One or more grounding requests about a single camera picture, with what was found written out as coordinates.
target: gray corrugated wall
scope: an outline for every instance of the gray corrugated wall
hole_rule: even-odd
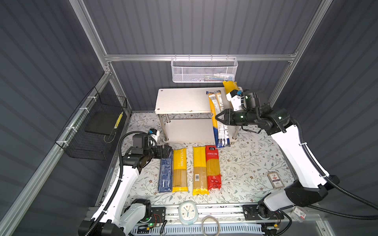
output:
[[[320,0],[84,1],[108,54],[288,54]],[[132,109],[154,110],[159,88],[222,86],[173,83],[169,62],[113,62]],[[239,62],[236,81],[270,95],[286,62]]]
[[[0,19],[1,219],[103,70],[66,0],[1,0]],[[102,162],[62,157],[14,235],[73,228],[105,174]]]
[[[334,1],[280,95],[304,138],[341,187],[378,203],[378,1]],[[320,204],[376,214],[337,190]],[[372,222],[330,217],[337,235],[376,234]]]

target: red pasta package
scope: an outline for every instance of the red pasta package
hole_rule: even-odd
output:
[[[206,146],[206,170],[208,175],[208,190],[212,188],[220,189],[220,167],[218,149],[216,146]]]

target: white wire mesh basket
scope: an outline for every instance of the white wire mesh basket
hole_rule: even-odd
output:
[[[236,57],[172,57],[172,80],[175,83],[222,83],[235,81]]]

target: white shelf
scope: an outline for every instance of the white shelf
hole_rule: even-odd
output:
[[[211,119],[174,119],[165,123],[168,141],[166,143],[215,143]],[[230,142],[236,126],[228,126]]]
[[[220,90],[225,109],[232,108],[224,87],[215,88],[161,88],[156,99],[156,114],[210,113],[206,91]]]

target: floral tablecloth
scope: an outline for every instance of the floral tablecloth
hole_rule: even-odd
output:
[[[170,115],[171,119],[209,117],[209,114]],[[155,113],[133,113],[127,131],[148,131],[150,128],[162,132],[158,116]],[[248,129],[259,130],[256,126],[249,126]],[[127,137],[122,151],[125,151],[131,142],[131,137]],[[163,144],[162,133],[158,144]],[[293,182],[293,175],[283,159],[277,143],[265,131],[256,134],[241,130],[235,144],[219,149],[221,189],[211,190],[210,195],[193,196],[192,147],[204,145],[214,145],[214,143],[170,143],[173,149],[187,148],[188,192],[158,193],[160,160],[153,159],[142,170],[134,183],[125,205],[130,205],[136,198],[150,199],[153,205],[177,205],[188,200],[198,204],[257,202],[266,194],[276,191],[267,177],[268,172],[278,172],[285,186]],[[117,165],[110,186],[114,182],[118,168]]]

